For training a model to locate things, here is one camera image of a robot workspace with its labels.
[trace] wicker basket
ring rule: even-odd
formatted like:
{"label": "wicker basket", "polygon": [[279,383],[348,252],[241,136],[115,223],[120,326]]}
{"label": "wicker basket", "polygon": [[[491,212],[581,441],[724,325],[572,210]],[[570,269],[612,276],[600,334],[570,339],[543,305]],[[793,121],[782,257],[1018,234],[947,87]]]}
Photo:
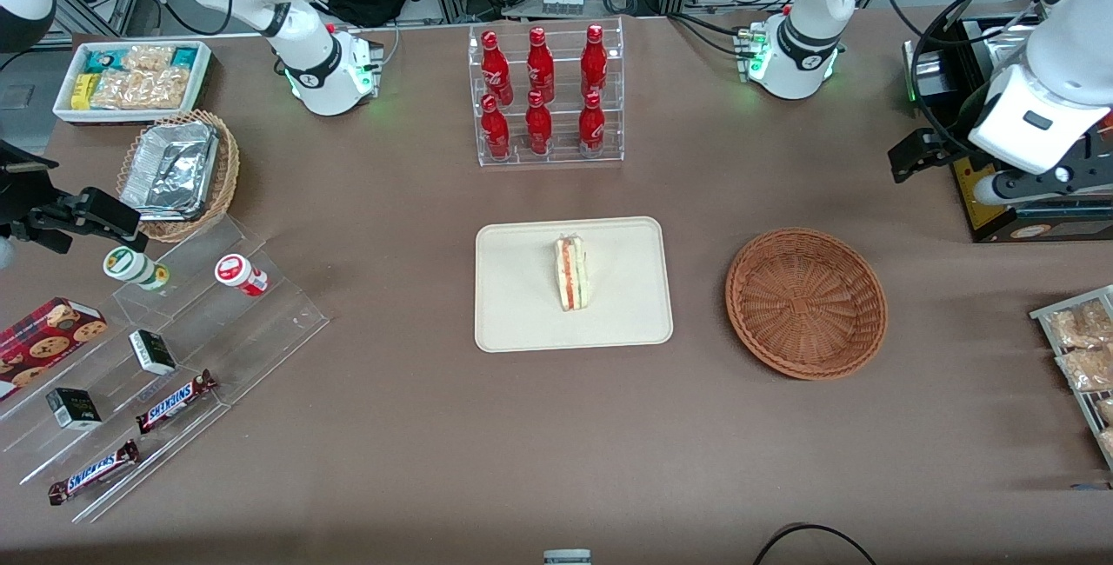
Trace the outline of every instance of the wicker basket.
{"label": "wicker basket", "polygon": [[[213,180],[209,184],[208,204],[201,217],[194,221],[140,221],[139,229],[147,237],[161,240],[164,244],[177,244],[186,239],[196,229],[201,228],[206,221],[215,219],[227,211],[232,205],[232,197],[236,192],[236,177],[239,176],[239,148],[236,146],[236,138],[232,137],[228,127],[220,121],[216,115],[208,113],[207,110],[190,110],[189,113],[174,115],[170,118],[155,121],[155,126],[186,125],[188,121],[205,121],[206,125],[215,126],[220,132],[220,142],[217,146],[217,161],[213,169]],[[127,157],[124,157],[124,166],[116,177],[116,196],[124,192],[124,184],[128,180],[128,172],[131,170],[131,160],[136,156],[136,148],[139,146],[139,137],[131,141],[131,149],[128,149]]]}
{"label": "wicker basket", "polygon": [[776,229],[749,241],[727,272],[726,291],[742,344],[795,378],[849,376],[885,338],[877,276],[854,249],[814,229]]}

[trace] brown table surface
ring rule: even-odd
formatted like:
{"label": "brown table surface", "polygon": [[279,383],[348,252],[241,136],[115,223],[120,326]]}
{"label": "brown table surface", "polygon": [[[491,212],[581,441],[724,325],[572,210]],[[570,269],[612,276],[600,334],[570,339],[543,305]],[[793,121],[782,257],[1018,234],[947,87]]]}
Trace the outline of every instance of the brown table surface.
{"label": "brown table surface", "polygon": [[[600,565],[737,564],[791,522],[880,563],[1107,563],[1113,494],[1068,490],[1107,474],[1027,313],[1113,282],[1109,244],[972,245],[949,174],[893,184],[886,150],[920,121],[888,11],[855,17],[806,101],[739,85],[666,19],[623,22],[620,169],[481,170],[466,28],[404,31],[382,98],[338,118],[290,98],[263,39],[211,39],[207,109],[243,152],[232,212],[334,321],[92,525],[0,458],[0,563],[528,564],[582,546]],[[135,133],[59,122],[55,184],[114,189]],[[622,216],[662,225],[671,340],[475,347],[479,229]],[[846,240],[885,285],[886,341],[849,378],[787,379],[727,320],[731,257],[780,227]],[[108,247],[20,245],[0,327],[51,296],[104,300]],[[779,563],[856,562],[786,543]]]}

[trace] red bottle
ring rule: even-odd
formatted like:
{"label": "red bottle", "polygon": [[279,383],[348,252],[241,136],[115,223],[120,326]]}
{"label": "red bottle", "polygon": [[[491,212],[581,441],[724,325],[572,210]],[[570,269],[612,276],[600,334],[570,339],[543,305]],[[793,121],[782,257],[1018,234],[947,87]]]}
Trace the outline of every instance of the red bottle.
{"label": "red bottle", "polygon": [[525,112],[525,128],[530,130],[530,149],[538,157],[549,153],[553,138],[553,118],[545,107],[545,99],[540,90],[530,92],[530,109]]}
{"label": "red bottle", "polygon": [[514,101],[514,90],[510,86],[510,63],[506,54],[499,50],[499,38],[492,30],[481,36],[483,42],[483,81],[489,92],[499,99],[499,105],[509,106]]}
{"label": "red bottle", "polygon": [[506,126],[506,119],[499,110],[499,102],[493,95],[484,93],[480,105],[483,107],[480,126],[483,128],[483,137],[491,151],[491,158],[505,161],[510,158],[510,126]]}
{"label": "red bottle", "polygon": [[525,59],[530,70],[530,89],[541,92],[544,101],[556,98],[556,77],[553,71],[553,53],[545,43],[545,30],[538,26],[530,28],[530,57]]}
{"label": "red bottle", "polygon": [[595,158],[603,150],[603,125],[607,121],[599,108],[599,92],[588,93],[583,105],[580,112],[580,153]]}
{"label": "red bottle", "polygon": [[588,27],[588,46],[580,58],[580,90],[584,98],[592,90],[603,92],[607,86],[607,50],[603,49],[603,27],[592,23]]}

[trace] snickers bar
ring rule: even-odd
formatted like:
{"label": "snickers bar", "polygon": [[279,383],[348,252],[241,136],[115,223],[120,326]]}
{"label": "snickers bar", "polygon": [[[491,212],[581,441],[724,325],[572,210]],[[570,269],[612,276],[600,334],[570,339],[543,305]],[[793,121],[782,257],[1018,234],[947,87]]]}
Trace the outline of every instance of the snickers bar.
{"label": "snickers bar", "polygon": [[108,474],[116,472],[120,467],[138,463],[139,447],[136,447],[135,442],[128,439],[128,443],[124,444],[124,447],[86,467],[83,472],[70,476],[69,480],[59,480],[50,485],[50,492],[47,494],[50,498],[50,505],[58,506],[68,500],[68,498],[73,497],[79,490],[107,477]]}
{"label": "snickers bar", "polygon": [[169,398],[158,403],[146,414],[136,417],[136,422],[139,423],[139,433],[144,435],[150,433],[159,422],[174,417],[179,410],[186,408],[186,405],[201,397],[205,391],[214,387],[216,387],[216,380],[213,380],[213,376],[206,369],[199,376],[195,376],[194,379],[185,384],[183,388],[170,394]]}

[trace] sandwich slice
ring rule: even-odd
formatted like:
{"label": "sandwich slice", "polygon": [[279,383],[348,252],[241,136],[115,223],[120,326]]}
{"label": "sandwich slice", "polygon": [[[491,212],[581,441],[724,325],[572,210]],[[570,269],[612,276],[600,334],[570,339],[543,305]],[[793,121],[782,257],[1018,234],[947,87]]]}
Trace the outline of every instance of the sandwich slice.
{"label": "sandwich slice", "polygon": [[588,255],[580,237],[560,237],[556,240],[556,285],[560,304],[565,311],[588,306]]}

